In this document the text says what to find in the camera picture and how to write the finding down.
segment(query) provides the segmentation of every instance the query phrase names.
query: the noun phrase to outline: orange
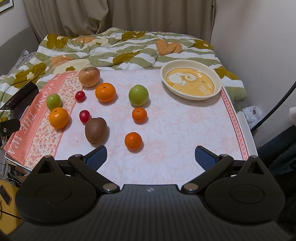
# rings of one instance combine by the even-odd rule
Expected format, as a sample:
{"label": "orange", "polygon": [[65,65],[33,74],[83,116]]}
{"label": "orange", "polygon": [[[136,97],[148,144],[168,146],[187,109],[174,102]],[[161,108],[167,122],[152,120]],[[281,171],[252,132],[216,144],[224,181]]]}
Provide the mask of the orange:
{"label": "orange", "polygon": [[115,98],[116,89],[110,83],[102,83],[96,88],[95,94],[100,102],[110,102]]}
{"label": "orange", "polygon": [[142,123],[147,119],[147,111],[144,108],[136,108],[131,113],[133,120],[137,123]]}
{"label": "orange", "polygon": [[138,150],[142,145],[142,137],[136,132],[128,133],[124,138],[124,144],[129,150]]}
{"label": "orange", "polygon": [[68,111],[62,107],[55,108],[49,114],[49,123],[55,129],[64,128],[69,122],[70,116]]}

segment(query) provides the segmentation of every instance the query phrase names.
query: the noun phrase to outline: round bowl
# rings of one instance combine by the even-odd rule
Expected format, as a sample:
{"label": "round bowl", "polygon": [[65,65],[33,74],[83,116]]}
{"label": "round bowl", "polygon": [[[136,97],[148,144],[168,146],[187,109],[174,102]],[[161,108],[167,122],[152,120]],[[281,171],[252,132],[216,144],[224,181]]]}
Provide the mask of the round bowl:
{"label": "round bowl", "polygon": [[173,60],[160,69],[164,84],[177,96],[189,100],[205,100],[218,94],[222,82],[208,66],[187,59]]}

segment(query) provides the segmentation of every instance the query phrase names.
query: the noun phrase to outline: kiwi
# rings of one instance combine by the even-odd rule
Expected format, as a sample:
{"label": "kiwi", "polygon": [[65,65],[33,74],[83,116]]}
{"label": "kiwi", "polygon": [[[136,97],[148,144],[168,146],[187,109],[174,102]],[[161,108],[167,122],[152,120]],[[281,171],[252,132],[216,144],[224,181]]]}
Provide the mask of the kiwi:
{"label": "kiwi", "polygon": [[92,145],[101,144],[107,134],[107,123],[101,118],[91,118],[85,124],[85,137]]}

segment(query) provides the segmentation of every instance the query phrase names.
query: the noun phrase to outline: blanket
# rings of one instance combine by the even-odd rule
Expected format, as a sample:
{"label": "blanket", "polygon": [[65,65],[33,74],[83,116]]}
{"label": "blanket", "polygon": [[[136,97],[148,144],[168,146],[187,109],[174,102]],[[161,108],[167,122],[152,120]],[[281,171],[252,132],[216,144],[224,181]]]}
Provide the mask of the blanket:
{"label": "blanket", "polygon": [[[40,90],[56,74],[66,71],[87,66],[101,70],[160,69],[175,59],[194,60],[214,69],[233,102],[247,97],[242,81],[225,69],[206,41],[183,34],[110,28],[101,34],[75,38],[47,35],[29,62],[0,80],[0,105],[28,81]],[[6,119],[8,114],[2,111],[0,118]]]}

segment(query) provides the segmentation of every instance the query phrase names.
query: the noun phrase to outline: picture frame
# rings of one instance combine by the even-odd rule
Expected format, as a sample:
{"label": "picture frame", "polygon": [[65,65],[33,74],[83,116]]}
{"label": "picture frame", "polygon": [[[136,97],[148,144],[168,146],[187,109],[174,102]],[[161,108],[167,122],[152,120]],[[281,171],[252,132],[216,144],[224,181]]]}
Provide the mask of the picture frame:
{"label": "picture frame", "polygon": [[13,0],[0,0],[0,13],[13,7]]}

